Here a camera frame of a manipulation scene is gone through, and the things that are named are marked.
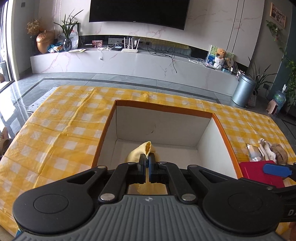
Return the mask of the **framed wall picture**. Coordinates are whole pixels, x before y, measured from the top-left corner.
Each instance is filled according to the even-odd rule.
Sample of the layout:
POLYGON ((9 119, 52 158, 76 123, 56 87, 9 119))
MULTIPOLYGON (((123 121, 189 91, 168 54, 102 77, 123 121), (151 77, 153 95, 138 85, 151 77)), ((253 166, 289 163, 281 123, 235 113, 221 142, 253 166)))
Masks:
POLYGON ((271 3, 270 17, 272 17, 276 22, 278 22, 280 26, 285 28, 287 17, 273 3, 271 3))

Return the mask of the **black wall television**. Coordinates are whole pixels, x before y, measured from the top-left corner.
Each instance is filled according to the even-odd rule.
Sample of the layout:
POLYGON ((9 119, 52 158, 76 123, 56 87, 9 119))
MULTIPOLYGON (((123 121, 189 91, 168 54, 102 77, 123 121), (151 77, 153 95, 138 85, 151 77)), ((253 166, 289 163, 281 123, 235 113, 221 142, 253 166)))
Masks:
POLYGON ((134 22, 184 30, 188 0, 91 1, 90 22, 134 22))

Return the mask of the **brown plush toy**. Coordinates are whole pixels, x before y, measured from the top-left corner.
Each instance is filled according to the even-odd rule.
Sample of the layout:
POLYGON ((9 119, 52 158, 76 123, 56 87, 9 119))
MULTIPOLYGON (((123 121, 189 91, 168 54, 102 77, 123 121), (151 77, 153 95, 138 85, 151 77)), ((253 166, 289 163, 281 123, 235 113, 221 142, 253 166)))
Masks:
POLYGON ((285 149, 280 144, 272 144, 271 151, 276 155, 276 163, 278 165, 285 165, 288 163, 288 155, 285 149))

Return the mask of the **wet wipes packet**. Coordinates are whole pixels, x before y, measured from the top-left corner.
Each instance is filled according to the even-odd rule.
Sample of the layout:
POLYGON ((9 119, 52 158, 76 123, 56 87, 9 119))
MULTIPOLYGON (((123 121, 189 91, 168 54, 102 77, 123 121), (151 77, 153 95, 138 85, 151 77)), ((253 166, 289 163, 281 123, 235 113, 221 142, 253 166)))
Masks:
POLYGON ((248 158, 250 162, 258 162, 262 161, 262 154, 258 147, 246 144, 248 158))

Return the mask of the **golden acorn jar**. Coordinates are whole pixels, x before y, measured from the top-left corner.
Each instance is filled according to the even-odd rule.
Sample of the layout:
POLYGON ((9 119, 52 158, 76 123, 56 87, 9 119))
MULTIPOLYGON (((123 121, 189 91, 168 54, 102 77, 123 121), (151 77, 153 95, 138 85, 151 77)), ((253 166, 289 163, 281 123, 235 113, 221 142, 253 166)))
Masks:
POLYGON ((40 53, 45 54, 48 52, 47 48, 54 42, 54 33, 44 30, 36 37, 36 42, 40 53))

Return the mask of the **silver trash can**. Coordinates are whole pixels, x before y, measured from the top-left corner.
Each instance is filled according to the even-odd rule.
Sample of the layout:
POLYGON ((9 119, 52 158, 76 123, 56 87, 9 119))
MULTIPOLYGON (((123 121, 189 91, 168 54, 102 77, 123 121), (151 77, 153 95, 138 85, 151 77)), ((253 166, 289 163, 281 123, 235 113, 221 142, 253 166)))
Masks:
POLYGON ((240 75, 238 85, 232 96, 232 101, 238 106, 245 107, 255 89, 256 82, 246 75, 240 75))

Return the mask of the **white wifi router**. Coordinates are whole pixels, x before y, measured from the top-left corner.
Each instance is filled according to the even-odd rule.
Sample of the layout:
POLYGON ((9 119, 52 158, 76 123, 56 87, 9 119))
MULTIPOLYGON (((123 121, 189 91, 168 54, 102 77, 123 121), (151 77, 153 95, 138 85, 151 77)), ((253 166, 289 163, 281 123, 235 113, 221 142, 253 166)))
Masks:
POLYGON ((134 40, 133 38, 128 38, 128 43, 126 45, 124 39, 124 47, 121 49, 121 52, 126 53, 138 53, 140 39, 134 40))

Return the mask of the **green plant in vase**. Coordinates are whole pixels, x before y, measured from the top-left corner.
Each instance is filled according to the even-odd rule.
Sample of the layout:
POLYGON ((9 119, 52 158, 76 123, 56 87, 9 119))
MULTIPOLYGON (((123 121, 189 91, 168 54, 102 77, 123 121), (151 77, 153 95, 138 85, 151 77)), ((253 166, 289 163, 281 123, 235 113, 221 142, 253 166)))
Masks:
POLYGON ((63 50, 65 52, 69 52, 72 49, 70 34, 72 33, 74 27, 78 25, 78 21, 75 20, 75 17, 81 12, 82 10, 75 15, 72 15, 72 12, 68 16, 65 15, 64 19, 62 20, 62 24, 54 22, 54 24, 58 25, 62 29, 62 32, 65 35, 65 38, 63 40, 63 50))

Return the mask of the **white round cloth pad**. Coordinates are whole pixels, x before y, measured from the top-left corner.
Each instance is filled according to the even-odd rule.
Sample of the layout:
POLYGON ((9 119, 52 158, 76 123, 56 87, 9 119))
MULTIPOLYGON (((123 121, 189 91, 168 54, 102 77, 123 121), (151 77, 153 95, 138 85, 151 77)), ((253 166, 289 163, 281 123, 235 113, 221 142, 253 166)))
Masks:
POLYGON ((265 139, 261 138, 259 141, 259 151, 265 161, 273 161, 276 163, 276 154, 271 150, 271 145, 265 139))

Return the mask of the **teddy bear on bench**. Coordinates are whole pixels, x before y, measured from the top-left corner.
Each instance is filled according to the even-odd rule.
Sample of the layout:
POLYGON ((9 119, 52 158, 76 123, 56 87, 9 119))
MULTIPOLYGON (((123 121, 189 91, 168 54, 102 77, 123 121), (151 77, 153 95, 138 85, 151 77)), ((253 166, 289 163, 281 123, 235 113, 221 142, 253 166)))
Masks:
POLYGON ((214 68, 217 70, 221 70, 224 66, 226 51, 224 49, 218 48, 216 51, 215 59, 214 59, 214 68))

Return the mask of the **yellow checkered tablecloth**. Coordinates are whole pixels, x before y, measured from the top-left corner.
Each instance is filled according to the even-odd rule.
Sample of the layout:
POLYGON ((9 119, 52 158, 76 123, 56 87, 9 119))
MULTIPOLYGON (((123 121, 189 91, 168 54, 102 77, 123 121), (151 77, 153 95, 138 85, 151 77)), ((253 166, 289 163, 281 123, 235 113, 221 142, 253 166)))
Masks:
POLYGON ((295 162, 288 140, 268 116, 199 99, 107 87, 61 86, 30 116, 1 158, 1 227, 15 236, 12 206, 23 192, 91 167, 116 100, 135 100, 214 113, 239 162, 245 143, 280 144, 295 162))

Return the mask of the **white marble tv bench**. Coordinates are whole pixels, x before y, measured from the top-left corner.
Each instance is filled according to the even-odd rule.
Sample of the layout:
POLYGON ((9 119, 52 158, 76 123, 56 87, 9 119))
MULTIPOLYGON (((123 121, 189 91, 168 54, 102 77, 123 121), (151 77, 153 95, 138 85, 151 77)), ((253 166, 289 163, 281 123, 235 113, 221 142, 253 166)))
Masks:
POLYGON ((30 57, 33 73, 99 73, 125 75, 183 84, 232 96, 238 79, 223 71, 184 57, 162 57, 147 51, 86 50, 82 53, 48 53, 30 57))

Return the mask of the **water bottle dispenser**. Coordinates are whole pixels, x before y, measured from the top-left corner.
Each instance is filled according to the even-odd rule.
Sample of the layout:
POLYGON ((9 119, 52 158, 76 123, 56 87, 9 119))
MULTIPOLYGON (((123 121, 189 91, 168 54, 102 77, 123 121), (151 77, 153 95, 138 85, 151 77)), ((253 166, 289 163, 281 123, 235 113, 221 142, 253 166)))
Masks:
POLYGON ((269 114, 274 115, 275 113, 280 112, 280 109, 283 107, 283 105, 286 102, 286 97, 285 97, 286 88, 287 88, 287 85, 285 84, 282 90, 278 90, 274 94, 273 99, 268 103, 266 110, 269 114))

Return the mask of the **potted plant by bin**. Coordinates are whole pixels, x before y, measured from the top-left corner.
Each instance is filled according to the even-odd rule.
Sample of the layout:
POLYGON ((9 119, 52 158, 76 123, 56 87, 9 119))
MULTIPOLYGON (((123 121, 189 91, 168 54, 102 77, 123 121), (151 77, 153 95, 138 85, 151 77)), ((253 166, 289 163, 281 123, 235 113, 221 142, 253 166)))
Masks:
POLYGON ((271 81, 267 81, 266 78, 269 76, 277 75, 277 73, 267 73, 267 70, 270 68, 271 65, 268 65, 267 68, 265 68, 264 71, 261 72, 261 68, 256 66, 256 63, 253 59, 248 58, 248 60, 249 67, 251 68, 252 73, 248 73, 247 76, 255 81, 255 88, 250 96, 247 105, 250 107, 255 107, 259 88, 264 84, 271 83, 271 81))

